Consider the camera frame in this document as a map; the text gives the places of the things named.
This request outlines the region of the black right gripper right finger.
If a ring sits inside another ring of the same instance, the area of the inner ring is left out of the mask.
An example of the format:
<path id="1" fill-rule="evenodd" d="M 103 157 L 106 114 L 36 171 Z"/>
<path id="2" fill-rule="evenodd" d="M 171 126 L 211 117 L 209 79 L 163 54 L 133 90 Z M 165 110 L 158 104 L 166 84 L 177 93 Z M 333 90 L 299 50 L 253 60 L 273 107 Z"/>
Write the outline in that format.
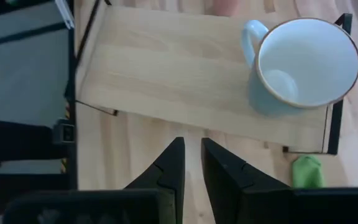
<path id="1" fill-rule="evenodd" d="M 289 224 L 287 184 L 210 138 L 201 140 L 201 161 L 216 224 Z"/>

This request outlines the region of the aluminium profile rail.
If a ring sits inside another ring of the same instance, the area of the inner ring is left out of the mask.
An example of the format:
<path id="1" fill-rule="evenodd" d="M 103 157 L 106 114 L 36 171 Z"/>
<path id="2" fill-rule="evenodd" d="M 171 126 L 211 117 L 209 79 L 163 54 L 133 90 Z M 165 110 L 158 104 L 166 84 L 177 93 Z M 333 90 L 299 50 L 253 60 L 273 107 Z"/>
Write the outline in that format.
<path id="1" fill-rule="evenodd" d="M 54 0 L 67 29 L 74 29 L 74 17 L 66 0 Z"/>

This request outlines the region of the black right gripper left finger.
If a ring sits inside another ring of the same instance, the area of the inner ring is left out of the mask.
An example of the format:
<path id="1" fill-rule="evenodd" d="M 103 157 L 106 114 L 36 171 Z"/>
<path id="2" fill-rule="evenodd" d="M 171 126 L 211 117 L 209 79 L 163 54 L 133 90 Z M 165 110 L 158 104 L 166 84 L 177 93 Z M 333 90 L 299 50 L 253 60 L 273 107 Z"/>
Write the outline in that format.
<path id="1" fill-rule="evenodd" d="M 125 189 L 159 189 L 169 194 L 175 224 L 183 223 L 185 140 L 175 138 L 153 163 Z"/>

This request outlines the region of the small black sensor box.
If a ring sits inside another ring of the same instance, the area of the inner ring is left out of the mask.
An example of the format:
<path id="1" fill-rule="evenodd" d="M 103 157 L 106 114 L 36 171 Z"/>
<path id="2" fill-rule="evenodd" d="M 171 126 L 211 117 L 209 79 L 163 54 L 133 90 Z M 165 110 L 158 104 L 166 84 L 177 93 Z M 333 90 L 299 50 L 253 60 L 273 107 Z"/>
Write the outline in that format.
<path id="1" fill-rule="evenodd" d="M 73 144 L 75 142 L 75 125 L 68 119 L 58 119 L 52 129 L 54 144 Z"/>

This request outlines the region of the black mat with yellow stripes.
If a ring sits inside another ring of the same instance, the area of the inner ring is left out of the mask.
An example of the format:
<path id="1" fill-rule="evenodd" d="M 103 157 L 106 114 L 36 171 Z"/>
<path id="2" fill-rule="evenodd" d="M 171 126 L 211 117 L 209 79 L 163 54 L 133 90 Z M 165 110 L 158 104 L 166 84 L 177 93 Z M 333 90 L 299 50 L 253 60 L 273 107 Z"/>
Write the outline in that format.
<path id="1" fill-rule="evenodd" d="M 67 155 L 61 159 L 61 167 L 60 172 L 62 174 L 66 174 L 68 171 L 68 165 L 70 160 L 70 145 L 73 144 L 74 141 L 74 130 L 73 126 L 71 125 L 70 120 L 70 104 L 68 101 L 65 102 L 65 119 L 64 119 L 64 125 L 63 125 L 63 140 L 64 143 L 67 145 Z"/>

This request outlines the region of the teal enamel mug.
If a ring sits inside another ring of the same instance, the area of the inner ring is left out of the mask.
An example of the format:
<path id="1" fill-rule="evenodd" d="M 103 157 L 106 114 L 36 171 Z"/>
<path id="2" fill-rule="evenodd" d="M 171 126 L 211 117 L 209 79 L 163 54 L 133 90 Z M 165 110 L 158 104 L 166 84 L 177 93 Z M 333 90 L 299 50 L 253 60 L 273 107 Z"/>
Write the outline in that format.
<path id="1" fill-rule="evenodd" d="M 268 29 L 244 24 L 249 103 L 267 116 L 298 114 L 341 100 L 358 79 L 358 48 L 336 24 L 304 17 Z"/>

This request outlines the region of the green microfibre cloth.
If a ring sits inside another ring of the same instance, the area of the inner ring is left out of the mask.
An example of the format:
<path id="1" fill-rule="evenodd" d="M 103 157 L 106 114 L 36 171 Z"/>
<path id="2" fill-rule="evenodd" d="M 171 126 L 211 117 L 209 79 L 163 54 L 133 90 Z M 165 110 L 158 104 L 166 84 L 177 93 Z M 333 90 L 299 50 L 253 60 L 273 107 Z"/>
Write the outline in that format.
<path id="1" fill-rule="evenodd" d="M 294 188 L 318 189 L 326 185 L 321 161 L 315 156 L 300 156 L 292 162 L 291 168 Z"/>

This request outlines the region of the pink plastic cup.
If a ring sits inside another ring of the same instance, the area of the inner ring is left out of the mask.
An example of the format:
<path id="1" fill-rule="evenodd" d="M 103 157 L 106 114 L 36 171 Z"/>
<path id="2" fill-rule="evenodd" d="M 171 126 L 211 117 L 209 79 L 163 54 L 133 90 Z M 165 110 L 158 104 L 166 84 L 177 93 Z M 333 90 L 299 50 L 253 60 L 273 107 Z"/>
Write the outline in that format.
<path id="1" fill-rule="evenodd" d="M 213 0 L 213 12 L 216 16 L 232 16 L 239 0 Z"/>

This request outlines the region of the wooden tray with black frame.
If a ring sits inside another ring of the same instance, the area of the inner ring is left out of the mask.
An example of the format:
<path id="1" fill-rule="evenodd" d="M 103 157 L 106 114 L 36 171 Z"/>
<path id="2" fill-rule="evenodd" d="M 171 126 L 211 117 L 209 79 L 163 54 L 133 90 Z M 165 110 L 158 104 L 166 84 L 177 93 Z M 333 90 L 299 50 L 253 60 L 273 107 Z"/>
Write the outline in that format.
<path id="1" fill-rule="evenodd" d="M 108 6 L 100 2 L 76 73 L 76 99 L 273 142 L 297 153 L 336 155 L 343 103 L 278 118 L 248 102 L 242 17 Z"/>

